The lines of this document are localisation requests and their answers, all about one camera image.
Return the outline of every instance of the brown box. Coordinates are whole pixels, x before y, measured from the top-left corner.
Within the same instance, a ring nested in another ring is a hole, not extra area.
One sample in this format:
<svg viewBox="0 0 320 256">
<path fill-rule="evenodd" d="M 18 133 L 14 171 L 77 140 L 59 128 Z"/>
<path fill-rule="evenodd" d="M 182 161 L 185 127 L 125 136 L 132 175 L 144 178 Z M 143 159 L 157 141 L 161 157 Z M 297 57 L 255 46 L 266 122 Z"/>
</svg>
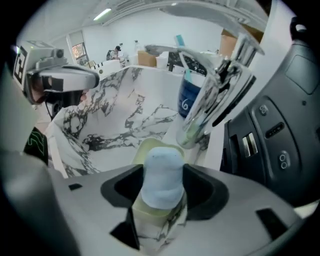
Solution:
<svg viewBox="0 0 320 256">
<path fill-rule="evenodd" d="M 259 43 L 261 42 L 261 39 L 264 35 L 263 32 L 250 27 L 245 24 L 241 24 Z M 231 57 L 231 54 L 236 46 L 237 38 L 234 37 L 231 33 L 229 33 L 227 30 L 222 30 L 221 33 L 221 42 L 220 42 L 220 50 L 219 53 Z"/>
<path fill-rule="evenodd" d="M 138 64 L 147 67 L 156 67 L 157 60 L 155 55 L 151 55 L 144 50 L 138 50 Z"/>
</svg>

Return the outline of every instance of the marble surface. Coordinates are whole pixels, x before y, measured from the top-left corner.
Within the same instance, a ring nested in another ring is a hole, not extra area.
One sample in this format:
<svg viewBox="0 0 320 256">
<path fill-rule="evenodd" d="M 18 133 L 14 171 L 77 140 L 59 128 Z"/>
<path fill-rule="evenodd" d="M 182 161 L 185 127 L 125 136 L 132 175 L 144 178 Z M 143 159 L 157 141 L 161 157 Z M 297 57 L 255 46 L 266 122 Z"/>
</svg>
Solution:
<svg viewBox="0 0 320 256">
<path fill-rule="evenodd" d="M 161 140 L 177 116 L 182 75 L 130 66 L 100 81 L 78 106 L 62 109 L 46 135 L 65 177 L 129 165 L 140 143 Z"/>
</svg>

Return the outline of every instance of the light blue soap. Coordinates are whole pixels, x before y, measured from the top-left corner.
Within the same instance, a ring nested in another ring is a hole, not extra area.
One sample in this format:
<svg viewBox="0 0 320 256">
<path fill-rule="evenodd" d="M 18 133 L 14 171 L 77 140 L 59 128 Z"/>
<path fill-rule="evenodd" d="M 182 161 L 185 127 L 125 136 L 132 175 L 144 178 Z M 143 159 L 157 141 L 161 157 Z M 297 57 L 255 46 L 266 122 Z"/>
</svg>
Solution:
<svg viewBox="0 0 320 256">
<path fill-rule="evenodd" d="M 172 147 L 154 147 L 144 161 L 142 200 L 150 207 L 170 210 L 183 194 L 183 166 L 180 152 Z"/>
</svg>

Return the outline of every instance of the chrome faucet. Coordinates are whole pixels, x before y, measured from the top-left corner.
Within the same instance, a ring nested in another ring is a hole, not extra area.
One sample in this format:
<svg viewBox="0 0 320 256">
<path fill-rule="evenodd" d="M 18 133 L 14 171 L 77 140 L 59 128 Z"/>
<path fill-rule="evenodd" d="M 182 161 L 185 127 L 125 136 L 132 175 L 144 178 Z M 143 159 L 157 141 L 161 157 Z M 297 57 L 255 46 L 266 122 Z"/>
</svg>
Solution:
<svg viewBox="0 0 320 256">
<path fill-rule="evenodd" d="M 214 62 L 207 56 L 185 47 L 145 46 L 145 50 L 152 55 L 167 51 L 183 53 L 198 61 L 207 71 L 200 92 L 176 134 L 176 140 L 181 147 L 193 148 L 205 134 L 207 123 L 213 122 L 213 126 L 220 123 L 254 83 L 255 77 L 248 66 L 257 48 L 252 46 L 251 40 L 247 35 L 239 35 L 231 58 L 217 56 Z"/>
</svg>

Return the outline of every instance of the ceiling light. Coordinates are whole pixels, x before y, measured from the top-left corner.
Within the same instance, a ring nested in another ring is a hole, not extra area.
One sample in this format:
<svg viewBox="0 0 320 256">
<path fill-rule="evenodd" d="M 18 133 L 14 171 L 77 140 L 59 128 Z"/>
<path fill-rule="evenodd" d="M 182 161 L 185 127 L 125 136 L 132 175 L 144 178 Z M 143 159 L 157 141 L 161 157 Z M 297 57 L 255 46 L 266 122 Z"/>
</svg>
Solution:
<svg viewBox="0 0 320 256">
<path fill-rule="evenodd" d="M 110 12 L 111 9 L 107 8 L 105 9 L 103 12 L 101 12 L 97 17 L 95 17 L 93 20 L 96 21 L 97 19 L 101 18 L 103 15 L 105 15 L 106 13 Z"/>
</svg>

